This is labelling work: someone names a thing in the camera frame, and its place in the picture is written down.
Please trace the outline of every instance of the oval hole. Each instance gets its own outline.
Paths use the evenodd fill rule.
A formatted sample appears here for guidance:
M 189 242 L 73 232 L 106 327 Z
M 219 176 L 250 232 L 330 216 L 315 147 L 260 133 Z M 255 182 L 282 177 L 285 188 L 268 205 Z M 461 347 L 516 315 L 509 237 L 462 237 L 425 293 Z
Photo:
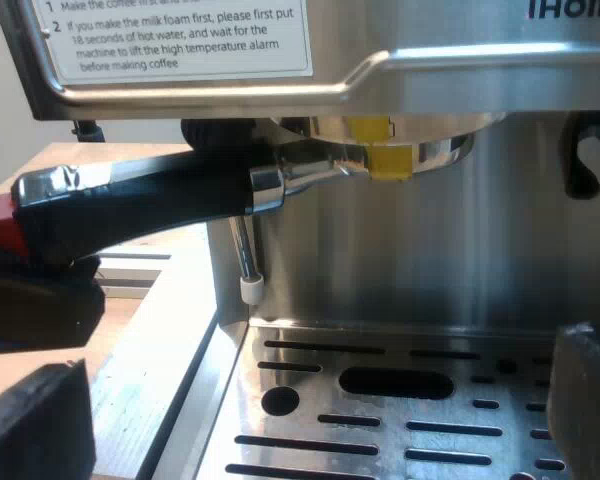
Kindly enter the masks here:
M 534 477 L 529 475 L 528 473 L 515 473 L 511 476 L 509 480 L 536 480 Z
M 334 425 L 351 425 L 354 427 L 379 427 L 380 419 L 376 417 L 360 417 L 352 415 L 319 415 L 320 423 L 331 423 Z
M 290 438 L 254 437 L 252 435 L 238 435 L 235 442 L 238 445 L 312 450 L 316 452 L 350 453 L 353 455 L 378 454 L 378 447 L 375 445 L 358 445 L 354 443 L 317 442 L 313 440 L 292 440 Z
M 409 460 L 421 462 L 458 463 L 460 465 L 491 465 L 491 458 L 486 455 L 460 452 L 439 452 L 434 450 L 421 450 L 409 448 L 405 457 Z
M 549 355 L 546 357 L 533 357 L 531 359 L 534 365 L 551 365 L 553 363 L 553 358 Z
M 527 410 L 530 412 L 546 412 L 547 404 L 539 402 L 527 403 Z
M 296 470 L 294 468 L 261 467 L 260 465 L 242 465 L 236 463 L 227 465 L 225 471 L 231 474 L 248 475 L 250 477 L 280 478 L 284 480 L 376 480 L 367 475 Z
M 498 360 L 496 368 L 503 375 L 514 375 L 518 372 L 518 364 L 510 358 L 501 358 Z
M 535 438 L 536 440 L 551 440 L 551 434 L 549 430 L 544 428 L 534 428 L 531 430 L 531 438 Z
M 282 362 L 259 362 L 258 368 L 263 370 L 283 370 L 288 372 L 312 372 L 318 373 L 322 370 L 320 365 L 302 365 L 299 363 Z
M 480 360 L 480 355 L 473 352 L 459 352 L 456 350 L 411 350 L 412 357 L 421 358 L 448 358 L 451 360 Z
M 496 427 L 478 425 L 456 425 L 452 423 L 408 422 L 407 428 L 418 432 L 455 433 L 458 435 L 478 435 L 501 437 L 502 430 Z
M 427 400 L 442 400 L 453 393 L 453 382 L 446 375 L 391 368 L 349 368 L 340 375 L 340 386 L 360 395 Z
M 292 350 L 315 350 L 317 352 L 342 352 L 342 353 L 368 353 L 372 355 L 384 355 L 384 348 L 359 347 L 354 345 L 326 345 L 322 343 L 286 342 L 280 340 L 267 340 L 265 347 L 289 348 Z
M 482 400 L 479 398 L 473 401 L 473 406 L 476 408 L 486 408 L 487 410 L 497 410 L 500 408 L 500 404 L 495 400 Z
M 553 470 L 555 472 L 561 472 L 565 469 L 565 465 L 560 460 L 539 458 L 536 460 L 536 468 L 539 470 Z
M 482 383 L 484 385 L 493 385 L 496 383 L 496 379 L 493 377 L 487 377 L 484 375 L 474 375 L 471 377 L 473 383 Z

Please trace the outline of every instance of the brushed metal panel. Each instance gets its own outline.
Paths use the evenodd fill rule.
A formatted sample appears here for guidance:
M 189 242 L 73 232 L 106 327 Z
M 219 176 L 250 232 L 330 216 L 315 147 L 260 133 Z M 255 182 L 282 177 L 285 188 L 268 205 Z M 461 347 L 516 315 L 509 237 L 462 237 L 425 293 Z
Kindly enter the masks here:
M 36 61 L 44 40 L 18 8 L 29 1 L 0 0 L 0 20 L 40 119 L 600 109 L 600 17 L 588 11 L 542 19 L 529 18 L 529 0 L 309 0 L 311 78 L 63 89 Z
M 256 217 L 264 321 L 553 333 L 600 327 L 600 196 L 564 193 L 564 115 L 478 132 L 464 161 L 403 183 L 342 182 Z M 600 143 L 580 145 L 600 180 Z

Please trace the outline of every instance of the drip tray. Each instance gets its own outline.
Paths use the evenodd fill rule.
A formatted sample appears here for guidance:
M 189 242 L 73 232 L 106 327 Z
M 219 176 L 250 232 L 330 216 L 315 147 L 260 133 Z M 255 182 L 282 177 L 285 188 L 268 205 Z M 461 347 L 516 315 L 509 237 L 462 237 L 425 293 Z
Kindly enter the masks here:
M 250 327 L 197 478 L 557 480 L 552 344 Z

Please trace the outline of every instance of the white label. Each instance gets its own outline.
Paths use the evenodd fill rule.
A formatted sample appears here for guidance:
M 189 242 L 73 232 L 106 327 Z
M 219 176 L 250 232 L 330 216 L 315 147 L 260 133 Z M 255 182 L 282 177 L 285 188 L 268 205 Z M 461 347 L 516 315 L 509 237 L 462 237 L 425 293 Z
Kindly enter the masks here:
M 306 0 L 35 0 L 62 85 L 310 76 Z

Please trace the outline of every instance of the black handle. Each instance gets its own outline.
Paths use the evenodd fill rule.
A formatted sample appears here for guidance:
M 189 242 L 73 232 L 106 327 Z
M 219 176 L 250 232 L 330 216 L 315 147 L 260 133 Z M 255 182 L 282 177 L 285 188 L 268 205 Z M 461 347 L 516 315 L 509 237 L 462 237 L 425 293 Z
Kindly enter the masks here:
M 565 191 L 576 200 L 591 200 L 600 194 L 600 182 L 582 162 L 578 145 L 589 137 L 600 140 L 600 112 L 578 112 L 567 121 L 563 134 Z
M 105 247 L 186 224 L 244 215 L 253 203 L 249 165 L 268 147 L 164 157 L 150 173 L 91 188 L 64 167 L 25 174 L 12 187 L 14 217 L 35 263 L 63 267 Z M 63 178 L 63 188 L 54 187 Z

